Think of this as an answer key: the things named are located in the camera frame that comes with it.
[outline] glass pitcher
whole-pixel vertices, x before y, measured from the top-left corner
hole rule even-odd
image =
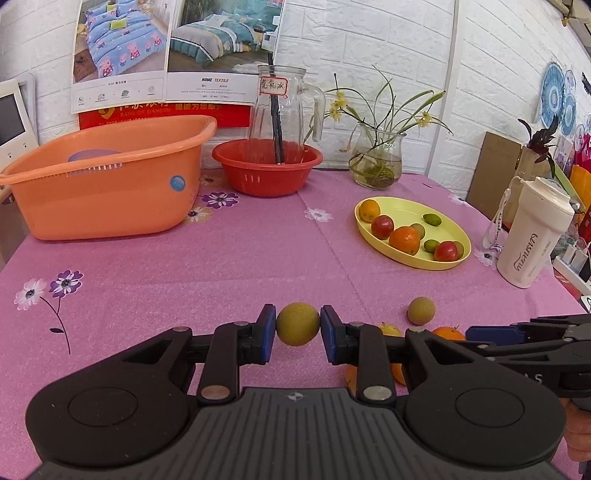
[[[304,128],[302,97],[314,99],[312,139],[319,142],[326,98],[318,87],[306,83],[306,69],[260,65],[258,97],[251,110],[247,161],[251,163],[301,163]]]

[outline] blue decorative plate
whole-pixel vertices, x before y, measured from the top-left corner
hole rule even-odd
[[[567,95],[570,93],[574,95],[577,89],[577,80],[574,78],[572,70],[567,70],[564,74],[564,88],[566,89]]]
[[[567,137],[574,130],[574,123],[577,121],[577,101],[574,96],[568,94],[564,100],[564,116],[562,117],[562,123],[560,128],[562,133]]]
[[[542,83],[542,92],[540,94],[542,99],[541,120],[546,128],[552,124],[554,116],[562,118],[564,113],[564,97],[566,96],[566,89],[564,87],[564,75],[562,69],[557,63],[550,63],[544,81]]]

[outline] yellow flower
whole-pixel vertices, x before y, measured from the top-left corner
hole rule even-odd
[[[423,116],[417,120],[420,127],[428,127],[433,122],[433,116],[429,112],[423,112]]]
[[[336,105],[336,102],[332,102],[332,104],[330,105],[329,117],[331,117],[332,120],[335,120],[338,122],[340,120],[341,116],[343,116],[343,114],[340,112],[340,109]]]
[[[347,97],[343,92],[336,92],[336,100],[333,102],[333,105],[338,108],[347,106]]]

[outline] table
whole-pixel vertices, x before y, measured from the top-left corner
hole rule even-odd
[[[405,330],[405,309],[422,295],[437,305],[430,328],[582,312],[551,268],[528,290],[507,283],[479,250],[488,220],[424,176],[403,175],[384,195],[429,205],[465,229],[473,253],[452,270],[415,270],[370,247],[353,207],[374,193],[347,172],[313,171],[299,194],[277,199],[235,193],[220,171],[207,171],[202,184],[186,222],[168,232],[61,243],[29,237],[0,273],[0,476],[20,479],[38,464],[24,412],[39,389],[177,325],[213,333],[221,323],[254,321],[265,303],[279,310],[306,301],[332,304],[344,322]],[[69,291],[50,283],[68,278]],[[31,279],[48,285],[25,310],[27,299],[17,296],[17,305],[15,296]],[[345,384],[344,369],[327,363],[320,335],[301,348],[276,339],[271,362],[243,367],[241,381],[332,387]],[[563,444],[555,463],[578,478]]]

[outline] red apple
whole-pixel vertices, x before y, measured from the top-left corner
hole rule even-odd
[[[371,233],[380,240],[386,240],[394,231],[394,221],[388,215],[380,215],[371,222]]]
[[[455,262],[457,260],[457,247],[454,242],[441,242],[433,252],[436,262]]]

